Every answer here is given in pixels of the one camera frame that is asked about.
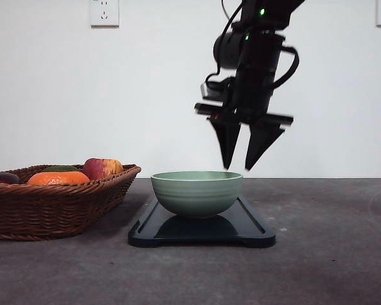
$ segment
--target wicker basket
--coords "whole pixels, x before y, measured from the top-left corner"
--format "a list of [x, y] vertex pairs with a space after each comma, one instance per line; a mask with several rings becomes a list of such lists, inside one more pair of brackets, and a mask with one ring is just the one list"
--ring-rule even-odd
[[[22, 183], [49, 165], [8, 170]], [[51, 240], [81, 234], [90, 224], [122, 202], [141, 168], [82, 184], [34, 186], [0, 183], [0, 239]]]

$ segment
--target dark plastic tray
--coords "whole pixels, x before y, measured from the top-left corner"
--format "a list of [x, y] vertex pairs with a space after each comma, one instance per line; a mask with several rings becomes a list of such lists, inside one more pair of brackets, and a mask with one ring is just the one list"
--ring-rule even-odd
[[175, 215], [158, 200], [148, 206], [128, 233], [136, 247], [158, 247], [175, 243], [242, 243], [264, 248], [275, 244], [275, 234], [253, 212], [243, 197], [212, 218], [188, 219]]

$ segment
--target robotic arm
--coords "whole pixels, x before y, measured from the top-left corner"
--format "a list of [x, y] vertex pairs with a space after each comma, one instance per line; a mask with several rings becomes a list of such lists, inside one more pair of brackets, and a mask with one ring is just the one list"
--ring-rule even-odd
[[[291, 125], [293, 118], [267, 113], [274, 89], [296, 71], [296, 49], [283, 46], [285, 37], [275, 33], [289, 26], [291, 13], [304, 0], [242, 0], [230, 17], [222, 35], [216, 40], [213, 54], [217, 72], [201, 85], [203, 99], [219, 104], [195, 105], [198, 114], [208, 115], [222, 152], [223, 164], [230, 167], [241, 123], [250, 126], [250, 143], [245, 167], [250, 170], [263, 153], [284, 132], [281, 125]], [[234, 18], [241, 10], [241, 19]], [[274, 81], [282, 51], [295, 58], [286, 74]], [[210, 81], [220, 68], [235, 69], [236, 76]]]

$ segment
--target tabletop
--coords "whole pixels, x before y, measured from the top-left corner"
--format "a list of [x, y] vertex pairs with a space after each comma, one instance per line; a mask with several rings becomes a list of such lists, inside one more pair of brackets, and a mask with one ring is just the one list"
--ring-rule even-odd
[[82, 235], [0, 240], [0, 305], [381, 304], [381, 179], [244, 179], [269, 248], [128, 244], [154, 199], [135, 179]]

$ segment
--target purple eggplant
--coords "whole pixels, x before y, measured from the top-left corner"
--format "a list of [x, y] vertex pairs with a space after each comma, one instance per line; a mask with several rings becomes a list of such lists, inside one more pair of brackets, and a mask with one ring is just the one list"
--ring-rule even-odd
[[0, 172], [0, 183], [20, 184], [20, 178], [13, 173]]

